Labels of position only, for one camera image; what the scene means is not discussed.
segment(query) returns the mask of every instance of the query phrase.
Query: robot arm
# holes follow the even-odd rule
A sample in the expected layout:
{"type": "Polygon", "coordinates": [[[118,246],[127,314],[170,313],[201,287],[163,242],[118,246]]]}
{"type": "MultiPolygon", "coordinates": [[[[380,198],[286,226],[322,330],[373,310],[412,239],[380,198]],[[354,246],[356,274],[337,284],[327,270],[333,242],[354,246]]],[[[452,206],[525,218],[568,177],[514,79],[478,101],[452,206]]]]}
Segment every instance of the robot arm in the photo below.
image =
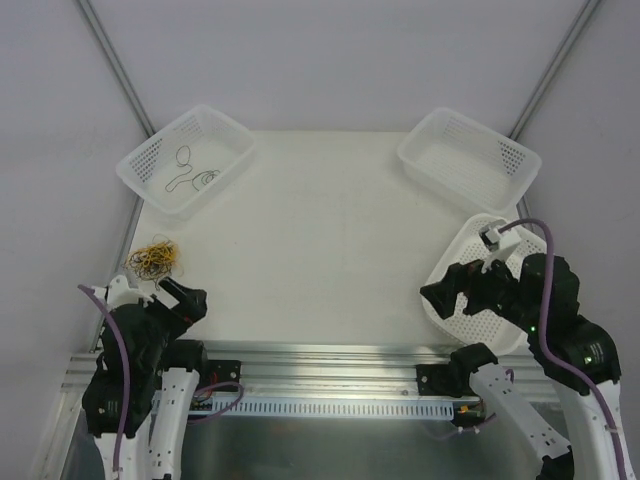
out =
{"type": "Polygon", "coordinates": [[[124,340],[130,373],[130,399],[124,436],[114,462],[118,424],[123,411],[123,369],[114,333],[101,335],[104,351],[82,398],[89,433],[102,457],[105,478],[146,480],[180,478],[180,456],[191,399],[205,369],[199,341],[176,340],[207,312],[206,292],[186,288],[170,278],[159,282],[178,304],[168,308],[155,296],[115,277],[102,296],[124,340]],[[152,400],[162,373],[161,405],[149,445],[152,400]]]}
{"type": "MultiPolygon", "coordinates": [[[[496,410],[498,418],[506,422],[511,431],[518,433],[542,464],[539,479],[621,478],[613,435],[624,452],[625,477],[622,478],[635,478],[620,420],[620,365],[613,340],[604,329],[578,314],[579,280],[561,257],[554,258],[548,328],[546,332],[539,332],[545,255],[526,257],[520,279],[515,279],[505,264],[515,250],[514,242],[517,246],[517,239],[513,238],[515,232],[508,232],[507,238],[499,227],[489,225],[481,232],[491,251],[488,260],[453,264],[442,281],[423,287],[420,293],[442,318],[453,315],[458,294],[464,293],[468,299],[465,314],[474,315],[489,309],[527,333],[530,351],[558,392],[572,447],[569,448],[557,432],[549,430],[531,406],[527,407],[527,402],[506,382],[497,360],[485,345],[472,345],[452,354],[449,374],[455,381],[449,384],[470,387],[496,410]],[[546,334],[544,340],[555,357],[597,385],[595,394],[581,378],[545,354],[541,334],[546,334]],[[612,422],[607,420],[601,407],[603,402],[612,412],[616,432],[608,427],[612,422]]],[[[442,390],[441,385],[432,385],[432,388],[442,390]]]]}

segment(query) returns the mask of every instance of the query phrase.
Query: metal corner post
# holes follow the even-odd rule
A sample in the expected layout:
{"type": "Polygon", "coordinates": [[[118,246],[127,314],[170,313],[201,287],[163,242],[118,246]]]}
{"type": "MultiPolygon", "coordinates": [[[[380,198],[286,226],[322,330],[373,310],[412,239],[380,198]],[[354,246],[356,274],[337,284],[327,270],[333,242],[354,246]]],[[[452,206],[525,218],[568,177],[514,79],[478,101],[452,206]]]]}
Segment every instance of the metal corner post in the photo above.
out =
{"type": "MultiPolygon", "coordinates": [[[[140,124],[140,128],[144,131],[145,135],[149,138],[152,137],[156,133],[156,129],[154,128],[147,112],[136,93],[136,90],[127,75],[127,71],[125,70],[118,54],[116,53],[107,32],[98,17],[98,14],[91,3],[91,0],[75,0],[77,6],[79,7],[80,13],[86,20],[89,28],[91,29],[95,39],[98,41],[98,44],[104,53],[105,59],[113,72],[124,96],[131,107],[131,110],[136,117],[136,120],[140,124]]],[[[142,211],[143,201],[140,197],[136,195],[135,201],[133,204],[133,209],[131,211],[131,216],[129,217],[129,221],[127,222],[127,227],[125,230],[125,234],[122,238],[122,242],[118,249],[118,253],[116,255],[116,261],[111,269],[111,274],[117,272],[120,268],[120,265],[124,262],[124,259],[129,252],[129,248],[131,246],[131,242],[133,240],[133,235],[136,230],[136,225],[138,224],[138,219],[140,217],[140,212],[142,211]]],[[[91,350],[94,350],[97,343],[98,337],[100,335],[100,330],[102,328],[102,322],[98,319],[97,322],[98,328],[94,333],[93,339],[91,341],[91,350]]]]}
{"type": "MultiPolygon", "coordinates": [[[[536,87],[533,89],[529,100],[527,101],[524,109],[518,117],[513,130],[509,134],[509,138],[518,142],[525,128],[534,117],[536,111],[542,104],[547,93],[550,91],[553,84],[553,80],[558,76],[558,73],[565,65],[570,53],[574,50],[574,47],[578,39],[582,36],[587,26],[594,18],[594,14],[598,8],[605,2],[605,0],[586,0],[580,11],[574,18],[571,26],[565,33],[564,37],[560,41],[558,48],[556,49],[551,61],[547,65],[544,73],[538,80],[536,87]]],[[[527,197],[522,197],[522,200],[518,202],[518,215],[521,218],[531,216],[531,210],[527,203],[527,197]]]]}

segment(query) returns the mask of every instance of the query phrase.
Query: white table surface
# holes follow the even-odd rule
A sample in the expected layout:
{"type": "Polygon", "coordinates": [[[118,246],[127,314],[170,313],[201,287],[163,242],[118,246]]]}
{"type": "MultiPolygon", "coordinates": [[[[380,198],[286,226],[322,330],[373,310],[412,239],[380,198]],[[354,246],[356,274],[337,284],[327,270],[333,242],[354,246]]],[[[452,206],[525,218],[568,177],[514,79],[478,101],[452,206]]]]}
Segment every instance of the white table surface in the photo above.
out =
{"type": "Polygon", "coordinates": [[[145,205],[132,248],[166,235],[176,280],[208,292],[186,336],[449,344],[418,290],[469,215],[406,177],[405,135],[256,132],[255,163],[188,222],[145,205]]]}

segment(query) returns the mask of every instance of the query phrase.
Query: black bracket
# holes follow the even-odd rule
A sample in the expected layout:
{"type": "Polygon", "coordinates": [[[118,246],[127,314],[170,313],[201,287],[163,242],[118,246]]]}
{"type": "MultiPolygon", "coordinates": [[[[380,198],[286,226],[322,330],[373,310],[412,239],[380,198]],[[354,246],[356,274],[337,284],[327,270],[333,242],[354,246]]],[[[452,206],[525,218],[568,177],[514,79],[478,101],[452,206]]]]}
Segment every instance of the black bracket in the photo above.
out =
{"type": "Polygon", "coordinates": [[[416,365],[416,380],[418,395],[421,397],[473,397],[475,393],[470,388],[460,389],[451,376],[449,364],[416,365]]]}
{"type": "Polygon", "coordinates": [[[489,363],[497,364],[498,359],[484,343],[476,343],[452,352],[447,364],[416,365],[418,393],[454,398],[475,395],[469,387],[469,376],[489,363]]]}
{"type": "MultiPolygon", "coordinates": [[[[205,368],[206,374],[200,379],[198,388],[222,382],[240,382],[242,362],[238,360],[209,360],[205,368]]],[[[237,392],[238,387],[221,387],[216,392],[237,392]]]]}

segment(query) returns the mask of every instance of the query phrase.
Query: basket mesh side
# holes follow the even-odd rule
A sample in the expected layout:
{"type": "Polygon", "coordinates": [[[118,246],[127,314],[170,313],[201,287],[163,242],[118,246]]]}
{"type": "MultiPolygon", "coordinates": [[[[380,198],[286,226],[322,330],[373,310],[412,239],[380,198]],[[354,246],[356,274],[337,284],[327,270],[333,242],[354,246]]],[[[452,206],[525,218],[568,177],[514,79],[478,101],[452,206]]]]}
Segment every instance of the basket mesh side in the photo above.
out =
{"type": "Polygon", "coordinates": [[[159,138],[135,158],[131,159],[130,165],[142,183],[145,183],[153,176],[153,170],[158,160],[158,153],[162,145],[162,138],[159,138]]]}

